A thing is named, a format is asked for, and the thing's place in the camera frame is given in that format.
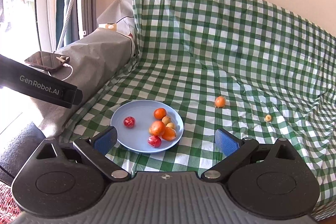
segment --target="charging cable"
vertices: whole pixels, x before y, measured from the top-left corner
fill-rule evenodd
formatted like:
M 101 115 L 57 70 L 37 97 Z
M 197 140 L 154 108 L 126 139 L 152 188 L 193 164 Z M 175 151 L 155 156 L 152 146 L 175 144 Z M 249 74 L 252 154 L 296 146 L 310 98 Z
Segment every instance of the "charging cable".
M 64 79 L 62 79 L 62 81 L 67 80 L 72 75 L 72 72 L 74 71 L 73 68 L 72 68 L 72 66 L 69 65 L 68 63 L 64 63 L 63 67 L 69 67 L 69 68 L 71 68 L 71 72 L 70 72 L 69 76 L 66 77 L 66 78 L 64 78 Z

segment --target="green checkered tablecloth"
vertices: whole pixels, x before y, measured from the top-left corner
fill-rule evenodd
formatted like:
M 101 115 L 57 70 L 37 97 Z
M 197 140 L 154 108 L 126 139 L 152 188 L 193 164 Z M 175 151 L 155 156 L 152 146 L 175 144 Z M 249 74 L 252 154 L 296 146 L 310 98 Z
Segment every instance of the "green checkered tablecloth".
M 131 100 L 161 101 L 184 121 L 178 145 L 152 155 L 117 145 L 108 158 L 132 172 L 201 174 L 223 159 L 217 128 L 260 143 L 285 137 L 319 181 L 318 205 L 335 200 L 335 37 L 263 0 L 133 0 L 133 10 L 134 57 L 72 117 L 61 141 L 92 137 Z M 214 107 L 218 95 L 224 109 Z

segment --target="red carpet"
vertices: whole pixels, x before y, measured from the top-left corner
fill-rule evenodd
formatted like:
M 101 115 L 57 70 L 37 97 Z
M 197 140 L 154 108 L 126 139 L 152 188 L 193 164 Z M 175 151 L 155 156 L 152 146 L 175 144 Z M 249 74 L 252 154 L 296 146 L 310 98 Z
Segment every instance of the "red carpet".
M 20 214 L 12 197 L 11 188 L 0 182 L 0 224 L 8 224 Z

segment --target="red fruit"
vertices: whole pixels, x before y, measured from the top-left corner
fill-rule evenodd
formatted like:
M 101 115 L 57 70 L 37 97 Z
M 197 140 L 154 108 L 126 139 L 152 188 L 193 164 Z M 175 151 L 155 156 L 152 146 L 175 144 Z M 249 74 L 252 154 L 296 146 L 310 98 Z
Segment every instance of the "red fruit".
M 152 136 L 149 136 L 148 138 L 148 143 L 150 144 L 151 147 L 159 147 L 161 145 L 161 139 L 160 137 L 158 136 L 155 136 L 155 135 L 152 135 Z
M 135 119 L 133 117 L 129 116 L 124 119 L 124 126 L 132 128 L 134 127 L 134 125 L 135 125 Z

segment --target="blue gripper pad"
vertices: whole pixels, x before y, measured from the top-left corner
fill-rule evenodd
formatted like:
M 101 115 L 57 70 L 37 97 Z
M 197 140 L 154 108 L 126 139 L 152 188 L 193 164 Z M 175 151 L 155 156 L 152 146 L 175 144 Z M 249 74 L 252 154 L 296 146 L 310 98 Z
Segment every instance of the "blue gripper pad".
M 114 145 L 115 141 L 113 140 L 113 131 L 110 130 L 95 140 L 93 143 L 93 148 L 98 150 L 103 155 L 106 155 Z
M 215 143 L 219 150 L 228 157 L 239 149 L 239 143 L 227 134 L 229 133 L 224 133 L 220 129 L 217 129 L 215 133 Z

